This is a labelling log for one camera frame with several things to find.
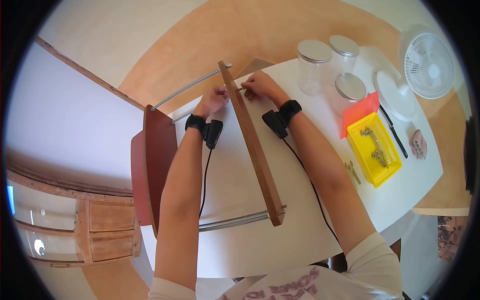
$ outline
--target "white fan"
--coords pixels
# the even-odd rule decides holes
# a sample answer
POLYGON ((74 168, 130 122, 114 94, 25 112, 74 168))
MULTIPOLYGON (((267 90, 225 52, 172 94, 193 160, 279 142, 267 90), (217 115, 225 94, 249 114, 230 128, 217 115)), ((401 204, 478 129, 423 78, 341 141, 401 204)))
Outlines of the white fan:
POLYGON ((375 88, 382 103, 400 120, 416 115, 413 92, 426 99, 445 95, 453 85, 453 60, 445 43, 426 26, 412 24, 402 33, 399 64, 403 77, 379 71, 375 88))
POLYGON ((410 25, 400 38, 400 65, 408 85, 419 96, 437 99, 453 85, 453 59, 445 43, 420 25, 410 25))

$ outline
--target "black screwdriver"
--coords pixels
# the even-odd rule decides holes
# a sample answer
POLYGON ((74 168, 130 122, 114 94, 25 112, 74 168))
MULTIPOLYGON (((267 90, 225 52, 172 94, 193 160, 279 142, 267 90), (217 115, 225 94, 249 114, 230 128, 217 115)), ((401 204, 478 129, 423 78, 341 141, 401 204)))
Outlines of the black screwdriver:
POLYGON ((405 148, 404 148, 403 145, 402 145, 402 142, 401 142, 400 139, 398 138, 398 135, 397 135, 396 132, 395 132, 395 128, 393 128, 392 120, 390 119, 390 117, 388 116, 387 112, 386 112, 385 109, 382 107, 382 105, 380 105, 380 110, 382 111, 382 114, 383 114, 383 115, 385 116, 385 118, 387 119, 387 121, 388 121, 388 127, 390 127, 390 130, 392 131, 393 136, 395 137, 396 142, 397 142, 398 145, 400 146, 400 149, 402 149, 403 155, 405 156, 405 158, 408 158, 407 151, 405 150, 405 148))

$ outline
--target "red wooden panel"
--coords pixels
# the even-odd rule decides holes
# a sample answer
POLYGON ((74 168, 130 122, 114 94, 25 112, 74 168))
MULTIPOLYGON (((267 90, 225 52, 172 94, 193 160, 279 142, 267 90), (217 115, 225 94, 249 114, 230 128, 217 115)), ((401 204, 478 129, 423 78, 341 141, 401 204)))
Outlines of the red wooden panel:
POLYGON ((147 105, 144 110, 144 171, 146 198, 153 214, 152 225, 156 236, 160 199, 178 147, 172 119, 158 109, 150 111, 151 108, 151 105, 147 105))
POLYGON ((130 147, 130 168, 132 172, 133 204, 140 226, 152 225, 153 214, 147 200, 147 185, 144 170, 144 132, 132 138, 130 147))
POLYGON ((177 151, 172 119, 159 110, 144 109, 144 128, 132 138, 131 169, 133 202, 141 226, 158 231, 160 199, 170 164, 177 151))

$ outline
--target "white sleeve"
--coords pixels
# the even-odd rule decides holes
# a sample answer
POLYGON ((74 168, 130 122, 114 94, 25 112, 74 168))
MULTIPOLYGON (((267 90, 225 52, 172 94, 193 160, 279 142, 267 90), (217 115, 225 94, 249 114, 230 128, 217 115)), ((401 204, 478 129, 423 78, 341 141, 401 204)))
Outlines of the white sleeve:
POLYGON ((177 283, 153 278, 148 300, 196 300, 195 292, 177 283))
POLYGON ((349 277, 402 295, 397 255, 378 233, 372 233, 346 255, 349 277))

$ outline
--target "white table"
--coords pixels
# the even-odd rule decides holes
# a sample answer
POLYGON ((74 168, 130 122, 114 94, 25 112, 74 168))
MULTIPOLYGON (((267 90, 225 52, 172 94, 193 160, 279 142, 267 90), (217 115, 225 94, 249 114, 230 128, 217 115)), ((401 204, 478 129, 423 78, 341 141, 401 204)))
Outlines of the white table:
MULTIPOLYGON (((374 92, 374 72, 383 69, 399 76, 393 65, 375 47, 360 47, 354 73, 368 92, 374 92)), ((369 184, 346 139, 339 139, 339 120, 322 96, 307 96, 297 86, 297 60, 289 60, 264 69, 292 98, 330 141, 343 161, 352 160, 361 180, 360 195, 375 228, 382 231, 410 210, 437 182, 443 173, 438 148, 428 121, 415 99, 418 114, 412 122, 402 122, 392 114, 398 137, 409 153, 399 152, 403 166, 379 188, 369 184), (409 149, 408 137, 421 129, 428 143, 425 160, 417 160, 409 149)), ((248 76, 237 79, 240 86, 248 76)), ((192 110, 200 101, 179 108, 175 119, 192 110)), ((240 277, 268 274, 275 270, 308 265, 332 257, 341 249, 325 224, 309 179, 287 146, 263 123, 261 116, 275 109, 270 101, 249 102, 246 106, 257 130, 268 165, 272 171, 282 204, 286 204, 283 224, 273 227, 269 220, 233 228, 200 233, 198 277, 240 277)), ((379 113, 386 128, 388 123, 379 113)), ((207 174, 206 200, 200 224, 221 221, 266 210, 247 147, 235 112, 229 103, 211 119, 224 123, 223 132, 212 152, 207 174)), ((176 123, 177 141, 185 133, 186 118, 176 123)), ((288 136, 287 141, 295 148, 288 136)), ((204 145, 203 166, 208 157, 204 145)), ((142 227, 143 239, 152 268, 155 244, 151 226, 142 227)))

